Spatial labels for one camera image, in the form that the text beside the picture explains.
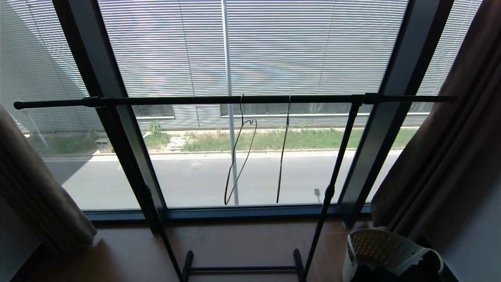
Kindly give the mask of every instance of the horizontal rod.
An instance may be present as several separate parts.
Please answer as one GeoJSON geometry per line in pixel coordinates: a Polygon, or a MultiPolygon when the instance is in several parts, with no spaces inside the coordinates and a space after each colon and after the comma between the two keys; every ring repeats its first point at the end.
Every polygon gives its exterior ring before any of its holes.
{"type": "MultiPolygon", "coordinates": [[[[291,103],[358,103],[378,104],[384,102],[454,102],[455,96],[425,96],[425,95],[392,95],[383,96],[377,93],[355,95],[293,95],[291,103]]],[[[262,96],[170,96],[170,97],[85,97],[79,100],[14,102],[18,110],[24,108],[48,108],[67,106],[103,107],[117,105],[185,105],[185,104],[263,104],[288,103],[288,95],[262,96]]]]}
{"type": "Polygon", "coordinates": [[[232,267],[191,267],[189,271],[268,271],[297,270],[296,266],[232,266],[232,267]]]}

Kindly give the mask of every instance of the white wall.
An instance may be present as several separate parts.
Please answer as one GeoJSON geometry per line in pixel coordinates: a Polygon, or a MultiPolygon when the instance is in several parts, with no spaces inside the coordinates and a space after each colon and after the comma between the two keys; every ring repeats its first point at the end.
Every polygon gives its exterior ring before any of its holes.
{"type": "Polygon", "coordinates": [[[426,232],[459,281],[501,281],[501,132],[493,132],[426,232]]]}
{"type": "Polygon", "coordinates": [[[40,241],[0,198],[0,282],[8,282],[23,266],[40,241]]]}

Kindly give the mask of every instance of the wire hanger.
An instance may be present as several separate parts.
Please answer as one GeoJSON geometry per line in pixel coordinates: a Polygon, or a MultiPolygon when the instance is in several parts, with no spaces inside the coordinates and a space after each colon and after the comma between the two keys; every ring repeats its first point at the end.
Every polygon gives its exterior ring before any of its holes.
{"type": "Polygon", "coordinates": [[[243,121],[243,111],[242,111],[242,99],[243,95],[240,97],[240,113],[242,114],[241,116],[241,126],[240,130],[238,131],[238,136],[236,137],[235,141],[235,146],[233,146],[233,150],[231,152],[231,165],[228,170],[228,177],[226,178],[226,187],[224,189],[224,205],[228,205],[229,200],[231,199],[231,196],[233,195],[233,191],[235,190],[235,186],[238,183],[238,179],[240,178],[240,174],[242,174],[243,168],[245,167],[245,164],[247,163],[247,160],[249,159],[249,154],[251,153],[252,149],[252,143],[254,142],[254,137],[256,136],[256,130],[258,129],[258,121],[256,119],[249,119],[246,120],[245,122],[243,121]],[[242,168],[240,169],[240,172],[238,173],[238,176],[236,177],[235,182],[233,183],[233,188],[231,189],[231,192],[229,193],[228,198],[226,197],[228,193],[228,184],[229,184],[229,175],[231,173],[231,169],[233,167],[233,164],[235,163],[235,150],[236,150],[236,145],[238,144],[238,139],[240,138],[240,133],[242,133],[242,128],[245,124],[254,124],[254,132],[252,134],[252,139],[250,140],[250,145],[249,145],[249,151],[247,152],[247,157],[245,158],[245,161],[243,162],[242,168]]]}
{"type": "Polygon", "coordinates": [[[287,121],[285,125],[284,144],[282,146],[282,154],[280,155],[280,172],[279,172],[279,184],[277,188],[277,204],[279,203],[280,184],[282,183],[282,162],[284,161],[284,150],[285,150],[285,141],[287,140],[287,131],[289,131],[290,112],[291,112],[291,94],[289,94],[289,106],[287,107],[287,121]]]}

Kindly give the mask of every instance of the brown curtain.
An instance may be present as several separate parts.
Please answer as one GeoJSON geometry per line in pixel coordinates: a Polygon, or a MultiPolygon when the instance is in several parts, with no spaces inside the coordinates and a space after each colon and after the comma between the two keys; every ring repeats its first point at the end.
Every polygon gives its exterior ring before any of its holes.
{"type": "Polygon", "coordinates": [[[55,255],[78,251],[97,230],[0,105],[0,195],[55,255]]]}
{"type": "Polygon", "coordinates": [[[374,226],[417,240],[501,130],[500,16],[501,1],[483,1],[439,93],[457,102],[434,105],[403,150],[372,200],[374,226]]]}

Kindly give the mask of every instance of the grass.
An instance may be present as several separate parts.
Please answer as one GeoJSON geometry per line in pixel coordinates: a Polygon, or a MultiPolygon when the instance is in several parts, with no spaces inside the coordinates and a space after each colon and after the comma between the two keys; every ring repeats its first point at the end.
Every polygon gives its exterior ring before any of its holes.
{"type": "Polygon", "coordinates": [[[75,135],[45,136],[49,148],[38,135],[28,137],[28,142],[41,155],[54,154],[92,154],[97,150],[95,141],[98,139],[94,131],[75,135]]]}
{"type": "Polygon", "coordinates": [[[163,150],[169,144],[170,135],[167,133],[155,133],[144,138],[148,150],[163,150]]]}
{"type": "MultiPolygon", "coordinates": [[[[393,144],[394,148],[404,147],[412,138],[416,129],[402,128],[393,144]]],[[[362,128],[354,128],[348,141],[348,148],[356,148],[362,136],[362,128]]],[[[253,150],[280,150],[284,142],[284,130],[257,132],[253,142],[253,150]]],[[[338,149],[343,132],[336,129],[302,129],[287,133],[286,149],[338,149]]],[[[236,149],[246,151],[251,144],[252,133],[242,133],[236,149]]],[[[183,148],[186,152],[228,151],[229,134],[192,135],[191,140],[183,148]]]]}

